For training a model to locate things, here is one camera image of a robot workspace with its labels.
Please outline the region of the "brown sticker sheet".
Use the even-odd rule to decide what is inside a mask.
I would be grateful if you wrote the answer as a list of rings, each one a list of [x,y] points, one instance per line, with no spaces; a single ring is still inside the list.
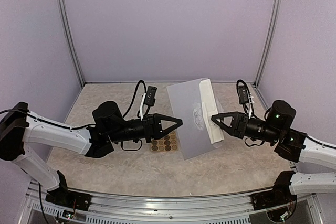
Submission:
[[[175,152],[179,149],[177,131],[172,131],[159,140],[152,140],[150,150],[152,152]]]

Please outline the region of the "ornate bordered letter sheet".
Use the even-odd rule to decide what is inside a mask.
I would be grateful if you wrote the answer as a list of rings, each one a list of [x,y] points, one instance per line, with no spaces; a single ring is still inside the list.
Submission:
[[[199,90],[201,95],[203,120],[210,143],[212,147],[219,148],[224,140],[224,134],[221,128],[212,121],[212,116],[218,114],[218,109],[211,80],[202,79],[199,83]]]

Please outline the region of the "grey envelope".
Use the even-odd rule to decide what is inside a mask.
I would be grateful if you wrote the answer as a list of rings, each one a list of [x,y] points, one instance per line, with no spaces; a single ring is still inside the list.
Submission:
[[[173,84],[167,87],[174,117],[182,119],[177,129],[181,151],[185,160],[197,157],[217,148],[212,147],[203,120],[199,83],[202,79]],[[223,107],[216,98],[218,113]]]

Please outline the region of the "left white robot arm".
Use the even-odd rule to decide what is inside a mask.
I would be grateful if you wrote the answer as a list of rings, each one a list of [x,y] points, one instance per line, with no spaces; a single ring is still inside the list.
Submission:
[[[30,111],[26,102],[4,111],[1,119],[1,159],[19,166],[38,181],[60,204],[73,201],[63,174],[50,168],[30,147],[39,143],[69,150],[89,158],[103,158],[114,151],[114,143],[146,140],[168,135],[183,121],[158,113],[125,120],[114,101],[102,103],[92,113],[94,124],[71,126],[49,121]]]

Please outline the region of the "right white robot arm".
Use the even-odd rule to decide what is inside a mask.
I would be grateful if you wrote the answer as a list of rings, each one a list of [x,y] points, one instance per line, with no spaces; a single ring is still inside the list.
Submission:
[[[230,136],[261,140],[274,146],[275,153],[293,163],[311,163],[332,169],[329,173],[282,172],[269,192],[273,205],[289,195],[335,192],[335,145],[291,128],[296,111],[284,100],[276,100],[265,120],[241,112],[212,115],[211,120]]]

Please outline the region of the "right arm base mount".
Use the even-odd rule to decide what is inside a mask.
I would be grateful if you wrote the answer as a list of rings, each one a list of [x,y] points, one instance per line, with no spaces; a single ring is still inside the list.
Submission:
[[[297,195],[293,195],[288,186],[274,186],[271,190],[254,193],[250,197],[254,210],[272,208],[297,200]]]

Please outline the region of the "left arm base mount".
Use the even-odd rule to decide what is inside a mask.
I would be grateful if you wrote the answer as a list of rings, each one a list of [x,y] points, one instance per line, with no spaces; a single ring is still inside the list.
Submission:
[[[92,196],[86,193],[71,191],[67,188],[59,187],[52,191],[47,191],[46,201],[58,206],[71,208],[74,210],[88,211]]]

